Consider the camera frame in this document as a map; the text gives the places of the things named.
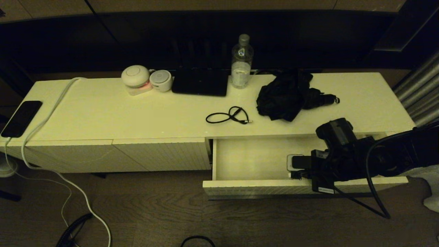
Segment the small white round speaker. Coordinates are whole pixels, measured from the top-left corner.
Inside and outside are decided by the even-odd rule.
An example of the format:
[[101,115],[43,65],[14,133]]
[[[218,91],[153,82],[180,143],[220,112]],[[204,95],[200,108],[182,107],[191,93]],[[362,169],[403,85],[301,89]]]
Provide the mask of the small white round speaker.
[[154,89],[160,92],[167,92],[171,90],[174,78],[167,70],[157,70],[150,75],[149,78]]

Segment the white base with pink light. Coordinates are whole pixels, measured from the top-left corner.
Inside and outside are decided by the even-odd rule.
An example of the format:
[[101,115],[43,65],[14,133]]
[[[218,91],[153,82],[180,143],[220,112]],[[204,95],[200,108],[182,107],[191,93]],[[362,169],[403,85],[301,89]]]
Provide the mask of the white base with pink light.
[[139,94],[151,91],[153,89],[153,86],[150,82],[147,82],[143,86],[139,86],[139,87],[130,87],[125,85],[125,89],[130,96],[137,96]]

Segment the white low cabinet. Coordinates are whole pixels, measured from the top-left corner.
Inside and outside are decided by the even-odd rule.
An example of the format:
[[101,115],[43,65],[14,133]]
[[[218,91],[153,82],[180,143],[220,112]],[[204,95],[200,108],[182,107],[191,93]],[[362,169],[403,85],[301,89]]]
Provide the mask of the white low cabinet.
[[8,154],[22,158],[26,136],[49,117],[25,145],[26,160],[60,173],[210,170],[213,141],[316,136],[338,118],[356,136],[398,133],[414,122],[377,72],[317,73],[311,86],[335,94],[339,104],[303,110],[292,121],[271,121],[257,111],[257,95],[273,75],[256,75],[245,89],[229,86],[225,97],[148,91],[130,96],[121,79],[77,80],[58,106],[68,80],[39,81],[25,97],[43,104]]

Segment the black flat rectangular device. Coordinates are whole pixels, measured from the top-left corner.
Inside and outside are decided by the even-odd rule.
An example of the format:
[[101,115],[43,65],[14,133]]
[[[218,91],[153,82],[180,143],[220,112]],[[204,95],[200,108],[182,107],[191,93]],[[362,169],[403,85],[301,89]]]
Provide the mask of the black flat rectangular device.
[[175,72],[172,92],[225,97],[228,72],[218,69],[179,69]]

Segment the grey curtain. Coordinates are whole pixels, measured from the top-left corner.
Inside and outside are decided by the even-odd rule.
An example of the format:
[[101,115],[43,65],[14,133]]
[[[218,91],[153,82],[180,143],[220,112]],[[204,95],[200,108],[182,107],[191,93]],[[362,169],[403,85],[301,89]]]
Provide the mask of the grey curtain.
[[[439,48],[411,72],[394,93],[416,126],[439,121]],[[439,214],[439,164],[415,168],[403,175],[427,182],[431,195],[423,200],[423,205]]]

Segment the clear bottle with grey cap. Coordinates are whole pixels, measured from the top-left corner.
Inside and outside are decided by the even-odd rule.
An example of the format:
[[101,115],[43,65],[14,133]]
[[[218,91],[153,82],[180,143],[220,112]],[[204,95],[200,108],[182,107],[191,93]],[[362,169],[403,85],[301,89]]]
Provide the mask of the clear bottle with grey cap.
[[250,78],[251,64],[254,58],[254,50],[250,45],[250,36],[240,34],[238,44],[232,48],[232,86],[244,89]]

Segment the white round floor object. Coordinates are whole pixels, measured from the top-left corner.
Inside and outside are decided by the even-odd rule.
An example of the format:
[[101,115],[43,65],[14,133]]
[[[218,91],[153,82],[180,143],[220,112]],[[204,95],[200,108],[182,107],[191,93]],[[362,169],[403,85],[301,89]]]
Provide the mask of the white round floor object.
[[15,159],[9,159],[9,164],[6,162],[5,157],[0,157],[0,178],[8,178],[15,175],[17,170],[17,162]]

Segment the black umbrella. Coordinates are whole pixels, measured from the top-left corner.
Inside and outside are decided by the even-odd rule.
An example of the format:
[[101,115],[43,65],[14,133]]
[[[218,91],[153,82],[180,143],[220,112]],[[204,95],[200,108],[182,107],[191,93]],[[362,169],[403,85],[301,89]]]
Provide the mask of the black umbrella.
[[275,79],[262,86],[257,97],[257,111],[272,121],[292,122],[303,109],[339,104],[339,97],[310,87],[313,75],[299,69],[275,72]]

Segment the white drawer with black handle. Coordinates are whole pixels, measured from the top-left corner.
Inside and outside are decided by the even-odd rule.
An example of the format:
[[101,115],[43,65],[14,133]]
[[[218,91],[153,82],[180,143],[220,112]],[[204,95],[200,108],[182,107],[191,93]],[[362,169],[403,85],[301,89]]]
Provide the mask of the white drawer with black handle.
[[311,181],[293,180],[288,155],[310,155],[326,145],[317,136],[216,139],[213,141],[213,178],[203,182],[209,200],[262,198],[339,198],[312,191]]

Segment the large white dome device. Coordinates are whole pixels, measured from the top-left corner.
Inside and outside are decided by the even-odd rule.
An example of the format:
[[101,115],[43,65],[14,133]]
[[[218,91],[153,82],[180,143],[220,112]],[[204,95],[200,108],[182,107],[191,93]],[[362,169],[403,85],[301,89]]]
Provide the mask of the large white dome device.
[[121,79],[125,86],[138,88],[149,82],[150,71],[141,65],[129,66],[122,72]]

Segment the black smartphone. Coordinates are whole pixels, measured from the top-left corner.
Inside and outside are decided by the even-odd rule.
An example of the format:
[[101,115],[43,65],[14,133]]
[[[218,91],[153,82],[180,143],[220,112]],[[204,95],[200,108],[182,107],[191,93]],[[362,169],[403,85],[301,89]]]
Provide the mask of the black smartphone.
[[41,101],[24,101],[6,124],[1,136],[5,138],[22,136],[42,104]]

